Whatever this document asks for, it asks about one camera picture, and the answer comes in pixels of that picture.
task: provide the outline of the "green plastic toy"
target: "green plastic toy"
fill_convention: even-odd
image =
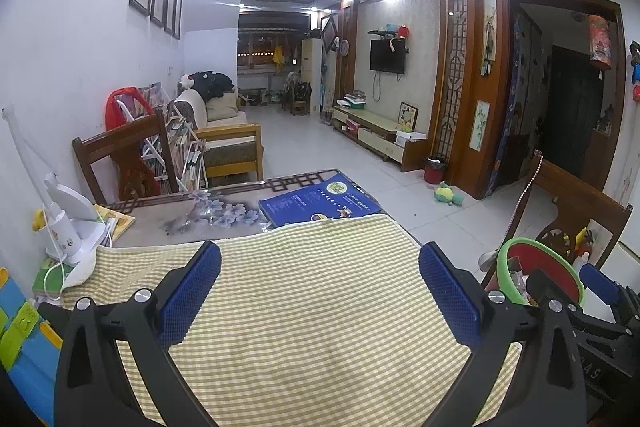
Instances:
[[[433,197],[440,203],[449,203],[449,206],[453,204],[462,206],[462,202],[465,200],[460,194],[454,194],[451,187],[445,182],[442,182],[440,186],[433,191]]]

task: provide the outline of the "checkered mat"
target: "checkered mat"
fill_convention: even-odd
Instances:
[[[217,244],[220,277],[170,354],[222,427],[419,426],[469,355],[420,277],[418,244],[387,216]],[[65,305],[153,288],[198,247],[100,250]],[[127,344],[119,346],[143,411],[161,422]],[[518,356],[511,346],[479,421],[497,412]]]

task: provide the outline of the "metal screw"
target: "metal screw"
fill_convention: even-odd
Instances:
[[[147,290],[146,288],[142,288],[142,290],[138,290],[133,297],[136,302],[147,302],[151,298],[151,290]]]
[[[78,302],[76,302],[76,308],[78,308],[79,310],[85,310],[90,305],[91,305],[91,301],[89,297],[82,297],[81,299],[79,299]]]
[[[496,304],[502,304],[505,300],[505,296],[504,293],[498,291],[498,290],[491,290],[489,292],[489,300],[491,302],[494,302]]]
[[[555,299],[552,299],[549,301],[549,307],[551,308],[552,311],[555,311],[556,313],[559,313],[562,311],[562,303],[560,301],[556,301]]]

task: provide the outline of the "sofa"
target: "sofa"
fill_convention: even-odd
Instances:
[[[239,110],[237,92],[204,102],[196,90],[186,89],[175,99],[175,108],[193,125],[196,136],[206,141],[204,165],[207,178],[262,171],[260,125],[248,123]]]

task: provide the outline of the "wooden armrest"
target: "wooden armrest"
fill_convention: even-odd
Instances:
[[[240,125],[225,125],[220,127],[207,127],[194,131],[201,140],[208,142],[227,140],[230,138],[246,138],[260,136],[260,125],[257,123],[243,123]]]

